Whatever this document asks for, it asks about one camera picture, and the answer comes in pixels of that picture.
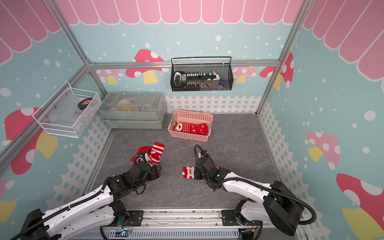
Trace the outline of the red sock white lettering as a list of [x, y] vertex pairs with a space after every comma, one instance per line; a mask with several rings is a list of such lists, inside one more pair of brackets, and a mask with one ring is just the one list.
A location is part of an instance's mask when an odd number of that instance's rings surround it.
[[206, 136], [209, 133], [209, 128], [208, 125], [205, 123], [191, 124], [186, 122], [175, 122], [174, 131]]

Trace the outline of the red white striped sock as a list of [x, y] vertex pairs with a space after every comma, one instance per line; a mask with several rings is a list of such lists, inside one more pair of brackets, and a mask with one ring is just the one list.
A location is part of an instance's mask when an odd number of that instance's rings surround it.
[[202, 168], [198, 166], [188, 166], [188, 167], [183, 167], [182, 175], [184, 179], [212, 180], [212, 179], [220, 178], [219, 172], [221, 169], [222, 169], [221, 167], [215, 167], [214, 170], [205, 174]]

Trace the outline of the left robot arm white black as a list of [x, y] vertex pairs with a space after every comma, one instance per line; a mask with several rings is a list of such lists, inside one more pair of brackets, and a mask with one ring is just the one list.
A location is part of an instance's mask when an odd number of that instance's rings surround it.
[[90, 193], [53, 210], [36, 209], [27, 215], [20, 233], [14, 240], [67, 240], [73, 236], [104, 226], [124, 227], [132, 221], [121, 198], [139, 194], [147, 182], [161, 176], [161, 166], [148, 151], [134, 157], [128, 172], [107, 177]]

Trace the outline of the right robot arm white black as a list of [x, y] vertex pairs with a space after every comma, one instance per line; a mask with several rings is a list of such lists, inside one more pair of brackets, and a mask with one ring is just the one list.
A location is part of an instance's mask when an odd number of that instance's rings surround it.
[[194, 155], [196, 166], [187, 168], [187, 178], [204, 180], [214, 192], [223, 190], [244, 197], [233, 211], [238, 224], [272, 223], [282, 233], [294, 236], [299, 225], [317, 220], [316, 211], [282, 182], [259, 183], [220, 168], [199, 145], [194, 146]]

